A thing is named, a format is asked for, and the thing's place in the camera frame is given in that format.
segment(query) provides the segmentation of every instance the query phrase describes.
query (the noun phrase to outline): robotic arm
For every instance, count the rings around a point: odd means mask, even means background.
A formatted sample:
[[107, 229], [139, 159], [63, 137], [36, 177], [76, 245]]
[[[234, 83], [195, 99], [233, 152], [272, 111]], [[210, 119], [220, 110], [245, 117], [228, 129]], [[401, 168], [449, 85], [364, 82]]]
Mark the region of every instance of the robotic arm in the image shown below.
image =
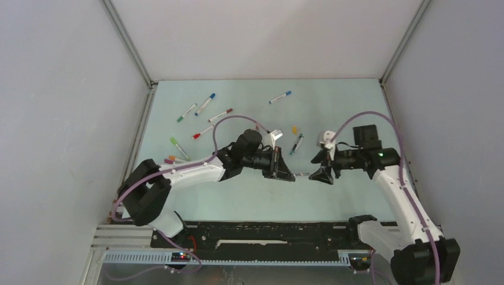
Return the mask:
[[[184, 229], [185, 224], [177, 212], [164, 207], [171, 191], [203, 182], [224, 181], [239, 175], [243, 167], [260, 169], [265, 178], [294, 182], [295, 176], [284, 162], [282, 149], [275, 146], [281, 136], [282, 131], [275, 130], [262, 142], [259, 132], [248, 129], [236, 142], [220, 149], [211, 160], [178, 164], [178, 170], [148, 180], [151, 187], [147, 182], [140, 185], [124, 198], [123, 204], [136, 226], [148, 224], [172, 238]], [[146, 176], [170, 168], [173, 166], [158, 166], [152, 159], [141, 162], [119, 188], [119, 196]]]
[[320, 163], [318, 171], [310, 180], [333, 184], [341, 170], [363, 169], [379, 186], [396, 219], [399, 232], [390, 232], [371, 215], [349, 219], [347, 231], [351, 242], [361, 241], [370, 245], [390, 262], [392, 273], [398, 284], [433, 284], [434, 253], [426, 230], [429, 230], [436, 245], [440, 264], [440, 281], [451, 279], [460, 254], [455, 239], [445, 239], [420, 204], [405, 169], [401, 186], [399, 177], [400, 157], [393, 148], [382, 148], [375, 125], [354, 128], [356, 146], [352, 150], [341, 150], [331, 142], [334, 132], [326, 131], [320, 140], [321, 150], [311, 161]]

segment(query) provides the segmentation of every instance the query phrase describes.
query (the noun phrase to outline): marker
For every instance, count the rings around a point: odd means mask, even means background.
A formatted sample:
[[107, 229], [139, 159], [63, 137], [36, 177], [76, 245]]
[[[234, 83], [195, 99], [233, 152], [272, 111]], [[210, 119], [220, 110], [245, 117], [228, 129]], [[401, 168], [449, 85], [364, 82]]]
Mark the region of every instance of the marker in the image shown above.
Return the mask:
[[294, 173], [294, 176], [296, 176], [296, 177], [299, 177], [299, 176], [310, 176], [310, 172]]
[[189, 109], [187, 109], [187, 111], [185, 111], [185, 113], [183, 113], [183, 114], [182, 114], [182, 116], [178, 117], [177, 122], [179, 122], [179, 123], [180, 123], [180, 121], [181, 121], [182, 119], [184, 119], [184, 118], [185, 118], [185, 116], [187, 116], [187, 114], [189, 114], [189, 112], [190, 112], [192, 109], [194, 109], [194, 107], [196, 107], [196, 106], [197, 106], [197, 104], [195, 103], [195, 104], [193, 104], [191, 107], [189, 107]]
[[203, 104], [201, 105], [201, 107], [198, 109], [198, 111], [196, 111], [196, 113], [194, 113], [196, 116], [199, 115], [203, 109], [206, 107], [206, 105], [208, 105], [208, 103], [210, 103], [210, 101], [212, 101], [212, 99], [215, 97], [215, 93], [212, 93], [212, 95], [210, 95], [210, 97], [208, 97], [208, 99], [205, 100], [205, 102], [203, 102]]
[[232, 111], [233, 111], [233, 108], [231, 108], [231, 109], [227, 109], [226, 111], [224, 111], [224, 112], [222, 112], [222, 113], [218, 114], [217, 116], [213, 116], [213, 117], [211, 117], [210, 119], [208, 119], [208, 121], [211, 123], [212, 121], [215, 121], [215, 120], [217, 120], [219, 117], [222, 117], [222, 116], [226, 115], [227, 113], [231, 113]]
[[179, 159], [178, 157], [175, 157], [175, 156], [168, 156], [168, 158], [170, 160], [173, 160], [174, 162], [180, 162], [180, 163], [187, 162], [187, 160]]
[[292, 93], [292, 92], [287, 91], [286, 93], [284, 93], [284, 94], [282, 94], [282, 95], [278, 96], [277, 98], [272, 99], [269, 103], [270, 103], [270, 104], [273, 104], [274, 102], [277, 102], [277, 101], [278, 101], [278, 100], [280, 100], [281, 98], [284, 98], [284, 97], [289, 96], [291, 93]]
[[213, 129], [213, 125], [211, 125], [208, 128], [202, 130], [201, 132], [197, 133], [196, 135], [193, 135], [193, 139], [195, 140], [195, 139], [199, 138], [201, 135], [203, 135], [207, 131], [210, 131], [211, 129]]
[[293, 155], [301, 145], [301, 142], [303, 141], [303, 134], [300, 134], [300, 136], [296, 139], [296, 142], [294, 143], [294, 146], [292, 147], [292, 150], [290, 152], [290, 155]]
[[176, 146], [178, 148], [178, 150], [185, 156], [185, 158], [187, 160], [191, 160], [189, 158], [189, 156], [187, 155], [187, 153], [185, 153], [185, 151], [180, 147], [180, 145], [178, 145], [176, 139], [174, 137], [171, 137], [170, 140], [172, 141], [172, 143], [174, 144], [174, 146]]

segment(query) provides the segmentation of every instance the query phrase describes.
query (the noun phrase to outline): white wall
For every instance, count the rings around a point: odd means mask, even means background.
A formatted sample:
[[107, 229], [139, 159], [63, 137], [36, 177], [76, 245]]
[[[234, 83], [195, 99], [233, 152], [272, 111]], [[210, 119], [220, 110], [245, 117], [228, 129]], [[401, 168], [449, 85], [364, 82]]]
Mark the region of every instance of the white wall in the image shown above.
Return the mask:
[[98, 0], [0, 1], [0, 283], [77, 284], [146, 93]]
[[114, 0], [154, 80], [380, 78], [421, 0]]
[[466, 284], [502, 284], [504, 2], [433, 1], [386, 84], [422, 201]]

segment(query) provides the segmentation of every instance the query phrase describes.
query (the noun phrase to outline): red marker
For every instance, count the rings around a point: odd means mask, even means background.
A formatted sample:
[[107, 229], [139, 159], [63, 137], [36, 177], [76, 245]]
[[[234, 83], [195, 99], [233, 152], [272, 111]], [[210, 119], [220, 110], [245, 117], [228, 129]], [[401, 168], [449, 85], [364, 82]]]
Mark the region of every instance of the red marker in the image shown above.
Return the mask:
[[232, 111], [233, 111], [233, 108], [228, 109], [228, 110], [226, 110], [226, 111], [224, 111], [224, 112], [222, 112], [222, 113], [218, 114], [217, 116], [214, 116], [214, 117], [210, 118], [208, 121], [211, 123], [212, 121], [215, 121], [215, 120], [217, 120], [219, 117], [222, 117], [222, 116], [226, 115], [227, 113], [231, 113]]
[[209, 126], [208, 128], [202, 130], [202, 132], [197, 133], [196, 135], [193, 135], [193, 139], [199, 138], [201, 135], [203, 135], [205, 132], [210, 131], [213, 129], [213, 125]]

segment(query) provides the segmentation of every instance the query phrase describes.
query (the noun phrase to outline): white table surface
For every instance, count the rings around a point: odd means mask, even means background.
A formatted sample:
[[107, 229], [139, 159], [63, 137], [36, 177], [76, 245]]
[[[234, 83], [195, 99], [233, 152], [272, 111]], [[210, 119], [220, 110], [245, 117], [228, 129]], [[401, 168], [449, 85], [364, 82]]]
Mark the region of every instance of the white table surface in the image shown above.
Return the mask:
[[[292, 91], [274, 104], [269, 100]], [[216, 97], [200, 116], [191, 112], [182, 122], [177, 118], [193, 103], [198, 107], [212, 94]], [[145, 159], [163, 163], [169, 155], [183, 155], [170, 142], [175, 137], [191, 159], [202, 159], [213, 151], [212, 132], [199, 139], [192, 135], [204, 130], [208, 119], [229, 108], [230, 115], [245, 115], [270, 130], [282, 129], [277, 143], [293, 172], [314, 172], [319, 165], [310, 160], [317, 154], [321, 131], [336, 131], [352, 115], [373, 110], [388, 115], [379, 83], [375, 79], [336, 80], [199, 80], [161, 81], [155, 94], [137, 164]], [[353, 144], [353, 126], [376, 124], [384, 147], [398, 150], [393, 129], [382, 118], [366, 115], [350, 123], [338, 141]], [[297, 135], [305, 139], [290, 156]], [[254, 124], [243, 119], [223, 122], [217, 130], [219, 148], [235, 141]], [[381, 221], [394, 221], [377, 186], [361, 170], [343, 170], [334, 185], [297, 178], [296, 182], [265, 179], [260, 170], [244, 169], [223, 182], [209, 182], [172, 191], [166, 206], [184, 220], [201, 221], [346, 221], [352, 216], [371, 214]]]

